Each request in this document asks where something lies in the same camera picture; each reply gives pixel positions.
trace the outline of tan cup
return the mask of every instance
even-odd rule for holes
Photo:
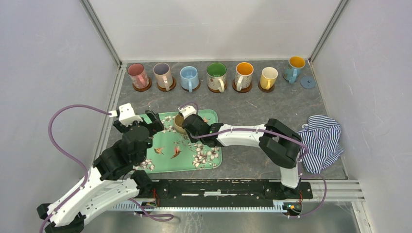
[[[158,63],[153,67],[153,73],[156,76],[157,85],[170,91],[170,86],[173,84],[170,66],[166,63]]]
[[[262,75],[260,76],[260,86],[269,90],[276,82],[277,70],[273,67],[266,67],[262,70]]]
[[[236,90],[241,91],[249,87],[252,81],[253,66],[247,62],[241,62],[236,66],[235,85]]]
[[[149,85],[149,78],[147,77],[144,67],[140,63],[135,63],[129,66],[127,73],[132,79],[133,85],[138,89],[143,89]]]
[[[183,120],[184,120],[183,116],[180,114],[177,114],[177,116],[173,120],[173,127],[178,133],[186,135],[186,130],[184,130],[182,127]]]

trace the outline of mug handle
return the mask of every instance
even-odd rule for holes
[[[144,78],[141,75],[139,75],[137,78],[139,78],[139,81],[143,86],[142,88],[145,88],[147,85],[146,85],[146,81],[144,80]]]
[[[269,90],[270,89],[270,79],[268,79],[268,84],[266,85],[266,88],[265,88],[266,90]]]
[[[193,86],[192,86],[192,81],[189,81],[189,92],[193,92]]]
[[[170,86],[169,86],[169,83],[167,82],[167,77],[163,76],[162,78],[163,78],[163,82],[165,83],[166,91],[170,91]]]
[[[297,69],[293,69],[293,75],[292,77],[289,79],[289,83],[293,84],[296,81],[296,77],[297,77]]]
[[[242,90],[242,81],[243,81],[243,76],[241,76],[238,80],[238,83],[236,84],[236,90],[240,91]]]
[[[221,87],[218,87],[218,90],[219,90],[220,92],[223,92],[223,91],[224,91],[224,83],[223,83],[223,80],[222,80],[222,79],[219,79],[219,82],[220,82],[220,86],[221,86]]]

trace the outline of pink mug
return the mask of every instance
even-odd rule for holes
[[[140,63],[134,63],[127,69],[127,73],[132,79],[133,85],[137,89],[143,89],[149,85],[149,78],[147,77],[144,67]]]

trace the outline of brown coaster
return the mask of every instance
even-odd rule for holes
[[[172,83],[172,85],[170,86],[170,90],[169,90],[169,91],[173,90],[174,87],[176,86],[176,79],[174,79],[173,76],[172,76],[172,78],[173,78],[173,83]],[[159,84],[157,84],[157,88],[159,88],[159,90],[161,90],[161,91],[168,91],[168,90],[166,90],[166,88],[160,87]]]
[[[197,85],[197,87],[195,89],[193,89],[192,92],[199,89],[199,87],[200,87],[200,81],[199,81],[199,85]]]
[[[261,91],[263,91],[263,92],[272,92],[274,89],[275,89],[275,85],[273,84],[273,86],[271,87],[271,88],[269,88],[269,90],[266,90],[265,88],[263,88],[261,85],[260,85],[260,82],[257,84],[257,86],[259,87],[259,89],[261,90]]]
[[[137,88],[133,83],[132,83],[132,85],[133,85],[133,88],[136,90],[136,91],[147,91],[147,90],[149,90],[149,88],[152,86],[152,79],[150,78],[150,77],[147,77],[148,79],[149,79],[149,84],[147,85],[147,87],[145,87],[145,88]]]
[[[219,90],[213,90],[213,89],[211,89],[209,86],[207,86],[207,87],[209,88],[209,90],[210,90],[211,92],[220,93]],[[225,90],[227,89],[227,82],[224,84],[224,89],[225,89]]]
[[[236,90],[235,80],[233,80],[232,87],[233,87],[233,89],[235,89],[235,91],[237,91],[237,90]],[[238,92],[239,92],[239,93],[246,93],[246,92],[250,91],[250,89],[252,89],[252,82],[250,82],[250,85],[249,85],[247,88],[242,89],[242,90],[240,90],[240,91],[238,91]]]

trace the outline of bird print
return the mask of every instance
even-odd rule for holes
[[[156,152],[156,154],[163,154],[162,150],[164,149],[164,147],[159,147],[159,148],[155,148],[154,151]]]
[[[180,154],[181,150],[179,149],[179,147],[174,147],[174,155],[172,156],[172,158],[178,156]]]

